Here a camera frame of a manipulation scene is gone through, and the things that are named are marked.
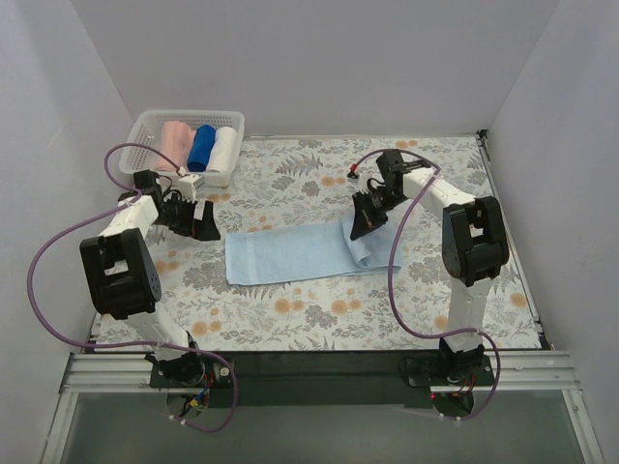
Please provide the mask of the light blue towel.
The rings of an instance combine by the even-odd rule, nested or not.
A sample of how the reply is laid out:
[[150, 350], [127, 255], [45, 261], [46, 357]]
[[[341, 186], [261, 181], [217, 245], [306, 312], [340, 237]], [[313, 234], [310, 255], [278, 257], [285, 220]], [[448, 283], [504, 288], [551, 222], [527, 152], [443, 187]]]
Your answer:
[[224, 241], [226, 280], [267, 285], [388, 271], [397, 229], [383, 225], [355, 241], [353, 216], [257, 232], [231, 233]]

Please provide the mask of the pink towel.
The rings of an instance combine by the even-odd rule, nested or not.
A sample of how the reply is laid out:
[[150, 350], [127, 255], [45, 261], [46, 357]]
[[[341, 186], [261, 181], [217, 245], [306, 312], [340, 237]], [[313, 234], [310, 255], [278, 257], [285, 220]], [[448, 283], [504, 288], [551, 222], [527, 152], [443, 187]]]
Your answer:
[[183, 122], [165, 122], [161, 130], [159, 151], [186, 169], [195, 134], [196, 131]]

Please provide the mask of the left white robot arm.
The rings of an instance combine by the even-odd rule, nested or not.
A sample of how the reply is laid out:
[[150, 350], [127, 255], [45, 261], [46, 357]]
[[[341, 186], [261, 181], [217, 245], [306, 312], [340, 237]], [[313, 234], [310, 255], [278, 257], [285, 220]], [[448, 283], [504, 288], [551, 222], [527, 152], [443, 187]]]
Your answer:
[[126, 323], [153, 343], [150, 360], [165, 378], [194, 386], [206, 367], [190, 333], [158, 307], [162, 284], [145, 237], [151, 226], [163, 225], [182, 237], [218, 241], [214, 205], [178, 189], [163, 191], [160, 175], [151, 170], [135, 172], [133, 180], [140, 198], [121, 195], [123, 210], [99, 236], [79, 246], [91, 299], [99, 314]]

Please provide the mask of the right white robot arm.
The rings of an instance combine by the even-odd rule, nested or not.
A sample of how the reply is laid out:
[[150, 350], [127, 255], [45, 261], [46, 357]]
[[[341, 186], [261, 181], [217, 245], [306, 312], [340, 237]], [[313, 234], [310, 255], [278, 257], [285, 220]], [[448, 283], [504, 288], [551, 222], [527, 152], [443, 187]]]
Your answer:
[[442, 223], [441, 257], [451, 278], [448, 326], [436, 336], [439, 342], [436, 373], [448, 382], [471, 381], [482, 368], [486, 300], [493, 281], [510, 258], [507, 233], [499, 201], [475, 197], [440, 176], [440, 168], [420, 155], [404, 160], [399, 149], [373, 151], [380, 179], [360, 178], [353, 163], [348, 178], [358, 180], [352, 196], [354, 218], [350, 238], [357, 241], [377, 231], [388, 214], [402, 203], [418, 205]]

